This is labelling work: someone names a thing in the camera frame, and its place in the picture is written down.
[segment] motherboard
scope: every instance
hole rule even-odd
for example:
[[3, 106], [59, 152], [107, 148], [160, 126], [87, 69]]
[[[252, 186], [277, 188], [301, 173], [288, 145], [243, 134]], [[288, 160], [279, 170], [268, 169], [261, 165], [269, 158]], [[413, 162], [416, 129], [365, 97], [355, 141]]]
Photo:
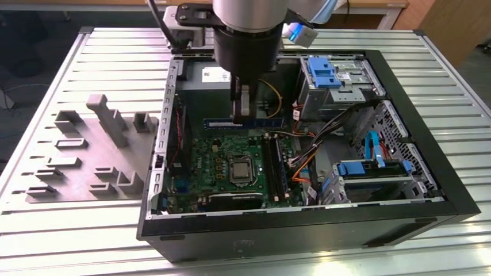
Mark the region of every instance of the motherboard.
[[191, 176], [173, 177], [167, 210], [193, 213], [223, 210], [227, 205], [231, 209], [301, 205], [300, 186], [291, 182], [285, 169], [292, 156], [288, 136], [195, 138]]

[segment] cpu socket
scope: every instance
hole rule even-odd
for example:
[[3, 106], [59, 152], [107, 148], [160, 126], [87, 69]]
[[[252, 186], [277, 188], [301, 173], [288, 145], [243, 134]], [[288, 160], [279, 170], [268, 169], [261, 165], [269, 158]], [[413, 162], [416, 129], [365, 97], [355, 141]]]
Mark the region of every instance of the cpu socket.
[[228, 158], [229, 182], [237, 187], [245, 187], [252, 183], [252, 159], [248, 156], [232, 156]]

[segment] slotted metal surface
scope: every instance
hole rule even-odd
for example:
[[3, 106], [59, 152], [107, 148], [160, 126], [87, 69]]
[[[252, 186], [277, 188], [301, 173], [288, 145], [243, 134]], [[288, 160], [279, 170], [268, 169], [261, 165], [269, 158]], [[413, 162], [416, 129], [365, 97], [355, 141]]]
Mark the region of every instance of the slotted metal surface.
[[[285, 48], [295, 47], [284, 41]], [[171, 54], [157, 29], [96, 28], [80, 34], [0, 178], [0, 272], [152, 275], [486, 275], [491, 273], [490, 111], [431, 42], [409, 31], [324, 30], [312, 48], [380, 50], [440, 143], [482, 214], [391, 248], [169, 264], [135, 239], [139, 201], [29, 205], [23, 190], [59, 135], [55, 113], [91, 117], [87, 96], [104, 93], [123, 116], [159, 116]]]

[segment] green circuit board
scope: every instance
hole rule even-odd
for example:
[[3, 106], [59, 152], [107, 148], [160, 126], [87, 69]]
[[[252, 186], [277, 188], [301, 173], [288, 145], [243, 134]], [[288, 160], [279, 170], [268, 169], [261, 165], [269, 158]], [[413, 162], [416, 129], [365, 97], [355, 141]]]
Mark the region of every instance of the green circuit board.
[[[292, 157], [292, 141], [288, 136], [280, 139], [280, 150], [284, 159]], [[192, 207], [196, 196], [216, 193], [261, 193], [264, 208], [299, 206], [301, 202], [300, 185], [291, 185], [288, 177], [289, 198], [272, 201], [268, 198], [268, 184], [263, 167], [263, 150], [260, 136], [224, 136], [196, 138], [192, 141], [192, 167], [188, 193], [176, 194], [176, 202], [183, 212], [195, 212]], [[252, 168], [251, 181], [231, 182], [231, 165], [247, 161]]]

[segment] blue ram stick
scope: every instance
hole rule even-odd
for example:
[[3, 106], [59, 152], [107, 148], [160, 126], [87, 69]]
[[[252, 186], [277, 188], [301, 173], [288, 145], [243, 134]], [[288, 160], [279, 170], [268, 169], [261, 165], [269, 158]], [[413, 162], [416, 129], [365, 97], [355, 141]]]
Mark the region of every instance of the blue ram stick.
[[281, 128], [283, 118], [251, 119], [241, 124], [235, 124], [231, 118], [203, 119], [205, 129], [255, 129]]

